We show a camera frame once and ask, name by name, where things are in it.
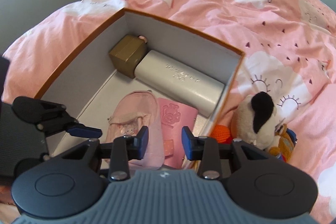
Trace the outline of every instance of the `gray rubber grip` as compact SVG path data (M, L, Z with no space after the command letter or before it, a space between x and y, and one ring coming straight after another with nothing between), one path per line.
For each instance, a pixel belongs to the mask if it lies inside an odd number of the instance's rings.
M17 164L24 159L39 159L47 154L44 133L19 119L11 105L2 103L0 119L0 173L1 183L10 185L15 178Z
M60 220L26 215L14 224L317 224L309 214L287 220L255 216L238 207L218 181L192 170L137 171L124 182L110 183L88 210Z

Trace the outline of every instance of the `gold box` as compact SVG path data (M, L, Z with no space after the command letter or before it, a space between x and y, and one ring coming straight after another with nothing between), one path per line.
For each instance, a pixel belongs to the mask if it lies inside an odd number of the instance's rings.
M134 78L134 70L147 54L147 44L133 35L126 35L109 52L116 70Z

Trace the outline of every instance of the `black and white plush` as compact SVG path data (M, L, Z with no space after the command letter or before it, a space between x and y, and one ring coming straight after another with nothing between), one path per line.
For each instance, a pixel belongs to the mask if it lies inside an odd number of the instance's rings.
M248 95L236 109L231 135L251 143L259 149L266 149L274 139L277 108L266 92Z

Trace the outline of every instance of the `pink bag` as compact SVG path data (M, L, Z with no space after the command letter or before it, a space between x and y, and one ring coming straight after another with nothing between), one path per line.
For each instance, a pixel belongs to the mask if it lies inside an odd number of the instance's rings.
M184 149L181 139L182 127L194 129L198 110L178 102L158 98L161 111L162 135L164 141L164 164L177 169L182 168Z
M145 156L142 160L129 161L130 169L155 170L162 166L165 156L160 109L152 92L135 91L126 95L108 121L110 126L106 136L107 143L120 136L135 136L142 126L148 126L149 138Z

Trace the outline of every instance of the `bed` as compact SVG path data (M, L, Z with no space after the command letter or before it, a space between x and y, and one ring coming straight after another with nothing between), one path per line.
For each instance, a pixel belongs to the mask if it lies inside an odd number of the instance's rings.
M123 7L167 18L245 52L219 124L229 125L248 94L265 91L277 119L297 134L290 164L319 187L311 215L336 217L336 14L319 0L82 0L55 11L5 52L11 60L3 100L41 98L62 61ZM51 144L53 152L60 140Z

